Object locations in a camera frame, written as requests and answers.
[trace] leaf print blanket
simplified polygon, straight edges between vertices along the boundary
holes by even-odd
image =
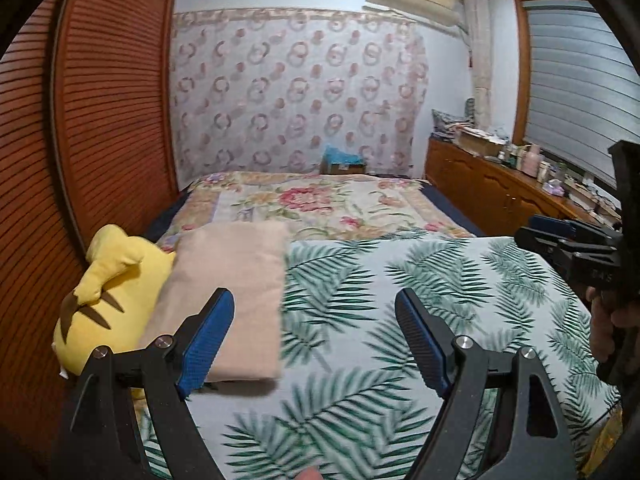
[[[393,302],[411,287],[456,334],[485,349],[533,346],[558,393],[580,458],[616,391],[595,375],[588,311],[536,254],[512,238],[451,239],[423,230],[377,240],[295,242],[282,302],[283,377],[217,384],[188,399],[227,479],[401,479],[442,402],[424,386]],[[495,390],[487,390],[460,478],[473,476]],[[146,452],[167,476],[148,412]]]

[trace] wooden dresser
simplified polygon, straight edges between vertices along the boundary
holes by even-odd
[[[487,236],[512,236],[535,214],[594,220],[570,200],[542,191],[534,178],[430,139],[425,178]]]

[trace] finger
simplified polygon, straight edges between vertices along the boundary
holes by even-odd
[[[618,293],[615,290],[603,290],[600,293],[600,297],[602,298],[602,306],[610,313],[623,304],[623,302],[618,299]]]
[[[611,322],[619,328],[640,326],[640,303],[629,303],[625,308],[619,308],[611,313]]]
[[[315,467],[308,467],[299,473],[295,480],[322,480],[322,475]]]
[[[592,286],[587,287],[587,293],[585,294],[585,298],[587,299],[587,301],[595,300],[597,295],[598,295],[598,291],[596,288]]]
[[[593,358],[599,363],[606,362],[615,350],[615,344],[610,337],[598,339],[591,336],[589,346],[591,348],[591,355],[593,355]]]
[[[591,303],[591,333],[602,336],[613,334],[613,323],[609,313],[602,306],[602,298],[599,296]]]
[[[613,341],[613,325],[609,314],[602,307],[601,298],[596,297],[591,303],[591,333],[589,346],[591,354],[598,362],[605,362],[613,353],[615,343]]]

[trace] human hand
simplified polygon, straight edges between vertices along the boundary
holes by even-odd
[[[315,467],[307,467],[294,480],[322,480],[322,475]]]
[[[613,354],[614,328],[640,327],[640,302],[632,301],[628,305],[617,308],[615,295],[602,295],[598,290],[589,287],[587,301],[591,301],[591,335],[589,343],[591,354],[598,362],[605,362]],[[636,352],[627,366],[627,373],[632,373],[640,365],[640,337],[636,340]]]

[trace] wooden window frame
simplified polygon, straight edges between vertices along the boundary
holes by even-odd
[[[516,145],[524,143],[524,134],[529,119],[529,99],[531,92],[531,34],[529,15],[524,2],[533,0],[515,0],[518,18],[518,47],[520,49],[520,76],[518,78],[518,100],[516,104],[516,120],[513,126],[513,140]]]

